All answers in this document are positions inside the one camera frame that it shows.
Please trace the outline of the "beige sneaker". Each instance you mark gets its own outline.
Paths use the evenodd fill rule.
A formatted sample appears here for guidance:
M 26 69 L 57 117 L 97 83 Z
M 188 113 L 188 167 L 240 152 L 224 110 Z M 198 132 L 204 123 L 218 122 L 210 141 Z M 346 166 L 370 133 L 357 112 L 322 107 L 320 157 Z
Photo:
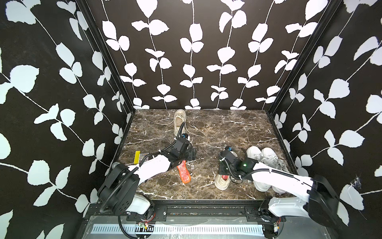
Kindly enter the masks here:
M 215 186 L 217 189 L 226 190 L 231 183 L 231 178 L 235 178 L 233 162 L 237 159 L 237 156 L 235 152 L 227 149 L 218 153 L 218 175 L 215 176 Z M 223 175 L 228 175 L 229 179 L 224 181 L 222 179 Z
M 179 109 L 174 114 L 174 135 L 177 136 L 179 129 L 183 122 L 187 119 L 186 112 L 183 109 Z

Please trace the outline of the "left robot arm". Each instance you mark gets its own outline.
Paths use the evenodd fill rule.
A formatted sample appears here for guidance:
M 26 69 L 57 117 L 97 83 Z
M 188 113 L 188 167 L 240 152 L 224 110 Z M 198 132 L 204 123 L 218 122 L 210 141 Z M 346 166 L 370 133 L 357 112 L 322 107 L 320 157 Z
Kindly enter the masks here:
M 136 213 L 150 219 L 154 215 L 154 204 L 136 193 L 137 188 L 148 179 L 193 160 L 196 150 L 189 135 L 182 133 L 164 150 L 146 155 L 137 165 L 126 166 L 115 162 L 112 170 L 97 192 L 102 205 L 100 213 L 110 212 L 120 216 L 126 212 Z

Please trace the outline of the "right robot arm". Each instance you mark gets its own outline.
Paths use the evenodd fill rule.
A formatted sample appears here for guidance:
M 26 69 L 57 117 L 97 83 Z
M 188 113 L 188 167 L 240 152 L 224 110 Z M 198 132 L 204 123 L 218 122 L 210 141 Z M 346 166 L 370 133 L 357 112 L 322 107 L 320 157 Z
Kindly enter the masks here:
M 231 179 L 239 182 L 248 180 L 259 192 L 273 189 L 277 194 L 291 194 L 288 198 L 264 199 L 255 213 L 264 221 L 303 217 L 326 227 L 341 228 L 342 221 L 337 214 L 339 197 L 326 178 L 290 173 L 269 147 L 259 149 L 251 146 L 244 153 L 245 158 L 241 159 L 230 147 L 219 152 L 219 175 L 215 179 L 218 189 L 227 189 Z

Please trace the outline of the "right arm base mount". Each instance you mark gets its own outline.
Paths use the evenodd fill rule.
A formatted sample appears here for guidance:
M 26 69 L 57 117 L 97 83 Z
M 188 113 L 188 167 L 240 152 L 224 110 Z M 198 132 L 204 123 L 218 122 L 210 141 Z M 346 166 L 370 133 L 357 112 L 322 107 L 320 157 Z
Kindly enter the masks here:
M 248 222 L 257 222 L 263 224 L 278 224 L 285 222 L 285 217 L 277 217 L 266 208 L 255 208 L 245 206 L 244 215 Z

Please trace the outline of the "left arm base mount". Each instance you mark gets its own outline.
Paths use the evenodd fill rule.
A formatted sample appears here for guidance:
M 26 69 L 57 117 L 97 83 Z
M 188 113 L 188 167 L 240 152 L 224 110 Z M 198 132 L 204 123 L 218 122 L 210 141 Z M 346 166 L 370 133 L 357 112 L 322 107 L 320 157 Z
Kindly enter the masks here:
M 137 213 L 130 213 L 126 217 L 127 222 L 148 222 L 150 224 L 154 222 L 165 222 L 167 218 L 166 205 L 154 205 L 150 206 L 146 213 L 143 215 Z

